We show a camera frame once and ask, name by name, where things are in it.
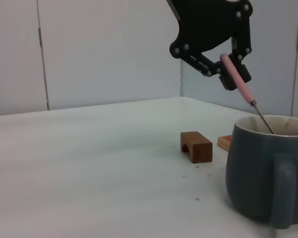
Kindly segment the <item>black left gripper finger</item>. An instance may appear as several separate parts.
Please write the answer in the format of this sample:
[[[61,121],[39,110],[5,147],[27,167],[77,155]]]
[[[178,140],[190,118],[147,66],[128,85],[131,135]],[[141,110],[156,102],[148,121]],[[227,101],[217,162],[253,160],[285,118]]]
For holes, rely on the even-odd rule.
[[[252,51],[249,21],[252,13],[253,7],[250,3],[239,3],[233,15],[237,23],[237,29],[231,37],[232,53],[230,59],[245,83],[251,80],[251,76],[246,66],[242,64],[242,60]]]
[[[211,61],[202,54],[199,48],[194,47],[192,44],[175,41],[170,45],[170,53],[174,58],[185,61],[206,77],[218,74],[226,90],[235,90],[237,88],[232,76],[220,60],[217,62]]]

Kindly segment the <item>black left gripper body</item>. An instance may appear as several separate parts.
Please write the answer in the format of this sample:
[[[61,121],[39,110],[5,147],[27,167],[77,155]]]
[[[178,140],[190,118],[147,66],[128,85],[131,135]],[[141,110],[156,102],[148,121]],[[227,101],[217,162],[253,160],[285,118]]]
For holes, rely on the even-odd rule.
[[[179,24],[171,53],[203,53],[247,32],[246,0],[169,0]]]

